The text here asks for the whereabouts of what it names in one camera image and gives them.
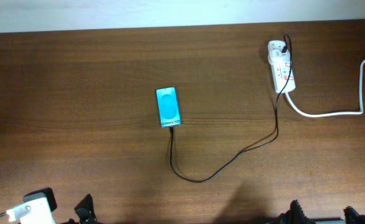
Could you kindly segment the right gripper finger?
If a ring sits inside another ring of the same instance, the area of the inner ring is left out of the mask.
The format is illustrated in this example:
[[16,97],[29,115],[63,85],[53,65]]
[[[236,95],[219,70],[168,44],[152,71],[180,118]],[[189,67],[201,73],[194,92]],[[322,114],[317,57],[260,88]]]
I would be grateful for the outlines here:
[[351,206],[347,206],[344,209],[344,217],[345,217],[346,224],[365,224],[365,216],[360,215]]
[[293,200],[290,209],[278,217],[278,224],[315,224],[303,212],[298,200]]

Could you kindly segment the blue Galaxy S25 smartphone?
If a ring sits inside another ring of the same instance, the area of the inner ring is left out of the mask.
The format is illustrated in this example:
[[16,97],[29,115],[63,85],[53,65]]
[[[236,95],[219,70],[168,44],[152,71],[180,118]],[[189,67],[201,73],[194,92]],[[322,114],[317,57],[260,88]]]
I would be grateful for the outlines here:
[[179,126],[181,124],[181,116],[175,87],[157,89],[156,97],[161,127]]

